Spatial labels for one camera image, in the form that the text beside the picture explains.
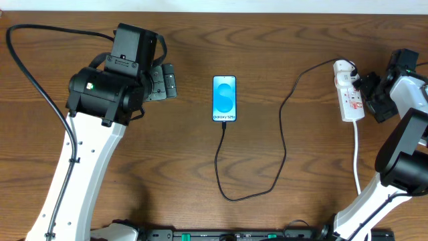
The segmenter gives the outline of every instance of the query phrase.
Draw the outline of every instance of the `wood grain surface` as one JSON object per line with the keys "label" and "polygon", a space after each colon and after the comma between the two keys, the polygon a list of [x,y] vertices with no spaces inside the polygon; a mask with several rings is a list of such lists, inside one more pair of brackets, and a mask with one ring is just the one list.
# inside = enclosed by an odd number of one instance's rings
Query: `wood grain surface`
{"label": "wood grain surface", "polygon": [[[287,161],[273,192],[225,201],[213,158],[221,124],[211,120],[214,75],[237,76],[238,118],[219,158],[224,190],[241,197],[270,187],[284,150],[278,109],[296,77],[330,58],[361,74],[383,73],[391,52],[411,48],[428,60],[428,17],[397,15],[4,12],[0,19],[0,240],[24,238],[44,203],[64,137],[51,108],[12,60],[5,32],[37,23],[112,35],[120,23],[165,36],[178,97],[144,104],[106,172],[92,227],[113,219],[176,229],[280,229],[303,219],[323,224],[356,197],[352,124],[340,118],[332,65],[305,75],[283,111]],[[111,42],[44,30],[18,30],[19,57],[65,114],[68,82]],[[428,74],[428,68],[418,72]],[[363,187],[399,117],[358,122]],[[414,198],[378,224],[396,240],[428,239],[428,198]]]}

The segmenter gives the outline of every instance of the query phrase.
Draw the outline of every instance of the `power strip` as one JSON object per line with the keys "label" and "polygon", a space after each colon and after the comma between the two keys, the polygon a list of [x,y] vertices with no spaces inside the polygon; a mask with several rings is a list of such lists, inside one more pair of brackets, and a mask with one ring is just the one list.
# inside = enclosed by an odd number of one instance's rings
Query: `power strip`
{"label": "power strip", "polygon": [[351,76],[354,66],[345,60],[338,60],[333,65],[334,85],[337,88],[342,121],[352,122],[364,117],[361,93],[355,90],[352,83],[360,76]]}

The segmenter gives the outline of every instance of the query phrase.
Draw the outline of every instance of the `green led light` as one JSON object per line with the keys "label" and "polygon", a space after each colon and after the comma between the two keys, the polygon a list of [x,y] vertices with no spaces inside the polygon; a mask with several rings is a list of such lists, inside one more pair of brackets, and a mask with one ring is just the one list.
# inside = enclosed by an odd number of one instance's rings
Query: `green led light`
{"label": "green led light", "polygon": [[86,85],[86,88],[87,88],[88,90],[91,90],[91,89],[93,89],[93,88],[94,88],[94,85],[93,85],[91,82],[88,82],[88,83],[87,83],[87,85]]}

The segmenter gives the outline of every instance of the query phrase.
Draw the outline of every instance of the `white cable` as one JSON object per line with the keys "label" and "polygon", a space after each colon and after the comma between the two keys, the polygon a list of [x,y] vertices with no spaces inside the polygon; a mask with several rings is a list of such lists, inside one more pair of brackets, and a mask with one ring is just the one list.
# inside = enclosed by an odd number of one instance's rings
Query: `white cable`
{"label": "white cable", "polygon": [[[356,127],[356,120],[353,120],[352,123],[354,124],[354,142],[355,142],[355,147],[354,147],[354,179],[355,179],[355,186],[356,186],[356,192],[358,195],[360,195],[361,193],[361,188],[360,188],[360,181],[358,180],[358,167],[357,167],[357,161],[358,161],[358,128]],[[367,241],[371,241],[372,240],[372,232],[371,230],[369,230],[367,232]]]}

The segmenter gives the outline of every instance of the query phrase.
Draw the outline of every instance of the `blue phone screen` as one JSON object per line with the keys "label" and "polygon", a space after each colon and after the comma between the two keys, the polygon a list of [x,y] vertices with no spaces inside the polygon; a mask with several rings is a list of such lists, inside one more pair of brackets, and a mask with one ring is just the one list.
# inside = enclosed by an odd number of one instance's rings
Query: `blue phone screen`
{"label": "blue phone screen", "polygon": [[213,121],[236,121],[236,78],[214,76]]}

